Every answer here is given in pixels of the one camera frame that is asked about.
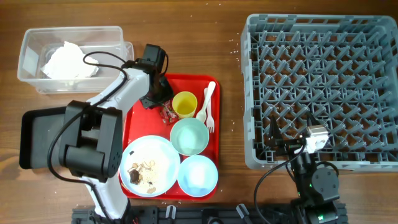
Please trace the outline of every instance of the cup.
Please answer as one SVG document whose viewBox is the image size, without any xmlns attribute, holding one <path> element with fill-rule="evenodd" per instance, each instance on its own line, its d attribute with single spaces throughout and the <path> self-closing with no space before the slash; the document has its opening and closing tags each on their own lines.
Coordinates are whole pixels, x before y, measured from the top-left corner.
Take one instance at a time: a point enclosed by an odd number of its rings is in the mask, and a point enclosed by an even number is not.
<svg viewBox="0 0 398 224">
<path fill-rule="evenodd" d="M 198 100 L 193 93 L 182 91 L 174 96 L 172 107 L 180 118 L 192 118 L 198 106 Z"/>
</svg>

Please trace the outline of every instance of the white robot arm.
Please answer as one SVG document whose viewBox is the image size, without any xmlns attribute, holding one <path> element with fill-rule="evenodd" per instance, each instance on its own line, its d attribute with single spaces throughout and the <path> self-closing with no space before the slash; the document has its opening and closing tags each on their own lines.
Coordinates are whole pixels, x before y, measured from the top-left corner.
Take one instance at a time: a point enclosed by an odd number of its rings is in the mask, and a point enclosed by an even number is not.
<svg viewBox="0 0 398 224">
<path fill-rule="evenodd" d="M 129 205 L 118 180 L 123 119 L 138 100 L 145 108 L 153 108 L 174 95 L 165 72 L 161 73 L 165 58 L 159 46 L 147 45 L 143 58 L 126 62 L 123 72 L 103 92 L 86 103 L 73 101 L 66 107 L 65 123 L 81 116 L 62 134 L 60 164 L 85 181 L 95 213 L 101 217 L 120 220 Z"/>
</svg>

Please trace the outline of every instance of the clear plastic container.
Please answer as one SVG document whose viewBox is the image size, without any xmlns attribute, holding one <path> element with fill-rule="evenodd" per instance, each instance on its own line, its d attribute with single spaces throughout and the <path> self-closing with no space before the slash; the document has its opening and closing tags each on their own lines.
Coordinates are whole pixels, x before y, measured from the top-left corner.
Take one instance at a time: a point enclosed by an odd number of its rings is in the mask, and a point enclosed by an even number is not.
<svg viewBox="0 0 398 224">
<path fill-rule="evenodd" d="M 125 60 L 134 57 L 131 43 L 124 43 L 123 31 L 117 26 L 29 29 L 22 41 L 18 79 L 36 87 L 39 93 L 92 93 L 101 92 L 118 76 L 119 71 L 100 67 L 97 74 L 89 78 L 54 80 L 47 77 L 41 68 L 65 41 L 77 44 L 84 54 L 100 50 Z M 106 54 L 94 54 L 91 57 L 98 63 L 122 64 Z"/>
</svg>

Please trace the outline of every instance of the white plate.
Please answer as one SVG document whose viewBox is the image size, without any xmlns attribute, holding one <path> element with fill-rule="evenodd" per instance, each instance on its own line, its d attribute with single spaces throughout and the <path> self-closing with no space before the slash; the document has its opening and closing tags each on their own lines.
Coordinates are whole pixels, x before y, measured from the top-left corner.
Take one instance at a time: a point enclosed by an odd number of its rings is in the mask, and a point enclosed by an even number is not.
<svg viewBox="0 0 398 224">
<path fill-rule="evenodd" d="M 156 191 L 152 194 L 148 194 L 146 191 L 142 191 L 136 184 L 130 183 L 130 175 L 127 170 L 129 170 L 135 162 L 134 155 L 140 153 L 145 153 L 146 155 L 160 154 L 159 157 L 164 158 L 162 160 L 162 166 L 164 166 L 164 168 L 161 169 L 159 178 L 165 179 L 165 185 L 161 187 L 158 186 Z M 177 180 L 180 163 L 180 155 L 173 148 L 170 141 L 159 136 L 144 136 L 130 143 L 124 150 L 122 161 L 119 166 L 119 175 L 124 186 L 132 193 L 141 197 L 156 197 L 165 193 L 173 186 Z"/>
</svg>

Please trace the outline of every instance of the white plastic spoon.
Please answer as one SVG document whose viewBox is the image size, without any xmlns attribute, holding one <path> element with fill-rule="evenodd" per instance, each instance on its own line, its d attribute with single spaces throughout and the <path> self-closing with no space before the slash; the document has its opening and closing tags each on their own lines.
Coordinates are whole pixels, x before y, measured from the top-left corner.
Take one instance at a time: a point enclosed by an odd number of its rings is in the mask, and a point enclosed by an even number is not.
<svg viewBox="0 0 398 224">
<path fill-rule="evenodd" d="M 196 119 L 200 120 L 201 122 L 206 121 L 206 107 L 207 104 L 210 101 L 211 95 L 213 94 L 214 89 L 216 88 L 216 83 L 215 82 L 210 82 L 209 86 L 207 87 L 207 94 L 205 96 L 205 102 L 203 103 L 203 106 L 201 110 L 198 112 Z"/>
</svg>

